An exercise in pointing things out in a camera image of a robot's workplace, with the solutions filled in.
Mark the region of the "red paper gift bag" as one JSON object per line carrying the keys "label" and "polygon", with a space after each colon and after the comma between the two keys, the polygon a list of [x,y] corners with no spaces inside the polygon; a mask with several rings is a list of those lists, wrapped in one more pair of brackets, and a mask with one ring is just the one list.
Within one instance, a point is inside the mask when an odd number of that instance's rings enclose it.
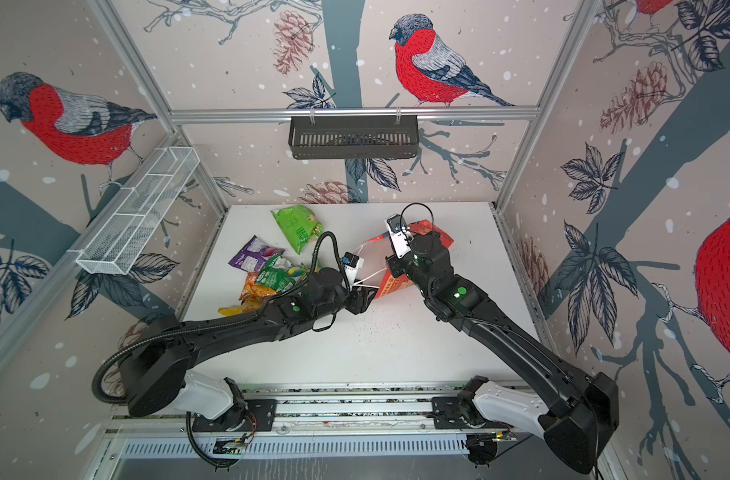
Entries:
{"label": "red paper gift bag", "polygon": [[414,284],[426,283],[429,264],[446,264],[454,239],[430,220],[409,223],[400,214],[385,220],[385,231],[345,255],[344,266],[355,287],[370,289],[375,298]]}

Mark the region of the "dark green snack packet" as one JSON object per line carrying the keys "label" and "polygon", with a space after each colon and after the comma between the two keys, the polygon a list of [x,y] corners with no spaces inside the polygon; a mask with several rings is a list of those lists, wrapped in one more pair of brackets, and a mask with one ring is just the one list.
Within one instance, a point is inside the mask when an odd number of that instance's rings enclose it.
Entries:
{"label": "dark green snack packet", "polygon": [[301,264],[295,265],[283,255],[269,259],[256,278],[256,284],[275,292],[285,292],[304,280],[309,269]]}

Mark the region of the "bright green chips bag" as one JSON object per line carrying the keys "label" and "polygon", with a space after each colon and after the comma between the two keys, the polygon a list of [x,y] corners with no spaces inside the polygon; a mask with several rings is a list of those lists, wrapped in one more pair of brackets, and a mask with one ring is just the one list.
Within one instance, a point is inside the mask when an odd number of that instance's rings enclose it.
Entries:
{"label": "bright green chips bag", "polygon": [[300,254],[310,242],[324,232],[316,214],[305,205],[294,205],[272,211],[272,216],[291,248]]}

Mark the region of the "orange snack packet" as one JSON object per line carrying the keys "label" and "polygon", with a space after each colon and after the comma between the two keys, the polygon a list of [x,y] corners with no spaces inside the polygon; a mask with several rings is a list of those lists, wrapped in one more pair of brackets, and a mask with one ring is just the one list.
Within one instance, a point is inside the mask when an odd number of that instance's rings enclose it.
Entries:
{"label": "orange snack packet", "polygon": [[245,284],[239,297],[239,300],[242,303],[248,300],[263,301],[264,299],[272,297],[277,293],[276,290],[259,284],[257,282],[258,276],[258,272],[250,272],[247,275]]}

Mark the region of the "purple snack packet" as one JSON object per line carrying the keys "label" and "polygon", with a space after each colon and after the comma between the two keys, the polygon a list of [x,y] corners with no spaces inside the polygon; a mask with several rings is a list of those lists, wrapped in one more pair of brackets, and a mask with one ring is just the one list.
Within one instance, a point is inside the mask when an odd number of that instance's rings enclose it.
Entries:
{"label": "purple snack packet", "polygon": [[253,236],[228,264],[247,273],[256,273],[260,272],[270,259],[284,253],[284,248],[270,246],[259,237]]}

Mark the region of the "yellow snack packet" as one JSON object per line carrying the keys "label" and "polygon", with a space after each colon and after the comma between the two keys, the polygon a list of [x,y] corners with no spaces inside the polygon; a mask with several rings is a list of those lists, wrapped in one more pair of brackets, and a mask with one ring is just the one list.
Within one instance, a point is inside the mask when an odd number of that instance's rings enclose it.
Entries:
{"label": "yellow snack packet", "polygon": [[261,299],[248,298],[245,302],[239,305],[220,307],[218,309],[218,313],[224,317],[241,315],[258,310],[262,306],[262,304],[263,302]]}

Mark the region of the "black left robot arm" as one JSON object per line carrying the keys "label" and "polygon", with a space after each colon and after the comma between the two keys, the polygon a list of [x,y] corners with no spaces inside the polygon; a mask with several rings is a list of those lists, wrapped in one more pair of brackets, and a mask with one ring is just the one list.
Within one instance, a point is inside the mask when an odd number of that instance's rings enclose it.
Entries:
{"label": "black left robot arm", "polygon": [[371,287],[348,292],[344,275],[324,268],[299,288],[252,312],[206,321],[158,320],[119,362],[128,412],[145,417],[176,409],[215,420],[242,408],[244,401],[234,380],[215,379],[194,368],[233,350],[300,335],[312,330],[318,319],[343,309],[363,313],[376,293]]}

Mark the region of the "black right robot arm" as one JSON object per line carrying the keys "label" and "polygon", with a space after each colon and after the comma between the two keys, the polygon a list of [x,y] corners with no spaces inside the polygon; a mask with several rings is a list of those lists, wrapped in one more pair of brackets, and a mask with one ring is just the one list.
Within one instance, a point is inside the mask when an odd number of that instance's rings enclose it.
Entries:
{"label": "black right robot arm", "polygon": [[620,424],[619,388],[607,374],[589,374],[552,352],[511,320],[488,294],[456,274],[438,233],[390,232],[387,260],[406,275],[440,321],[466,333],[504,361],[531,387],[512,390],[474,377],[459,396],[469,423],[498,421],[545,441],[568,467],[596,473],[598,460]]}

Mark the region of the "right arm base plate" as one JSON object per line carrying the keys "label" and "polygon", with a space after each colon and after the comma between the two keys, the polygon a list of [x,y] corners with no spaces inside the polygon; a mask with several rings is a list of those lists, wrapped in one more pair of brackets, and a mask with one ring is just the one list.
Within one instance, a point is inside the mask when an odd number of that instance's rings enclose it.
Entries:
{"label": "right arm base plate", "polygon": [[455,396],[438,396],[431,399],[432,408],[427,414],[438,430],[504,429],[512,426],[505,422],[485,419],[474,406],[476,392],[489,381],[487,377],[473,377]]}

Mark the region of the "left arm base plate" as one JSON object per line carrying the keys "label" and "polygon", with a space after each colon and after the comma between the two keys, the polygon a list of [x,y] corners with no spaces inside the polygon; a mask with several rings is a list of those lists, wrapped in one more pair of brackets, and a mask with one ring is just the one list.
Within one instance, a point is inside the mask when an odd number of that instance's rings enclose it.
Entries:
{"label": "left arm base plate", "polygon": [[221,417],[209,420],[195,416],[192,430],[196,433],[269,432],[272,430],[278,401],[275,399],[248,399],[236,405]]}

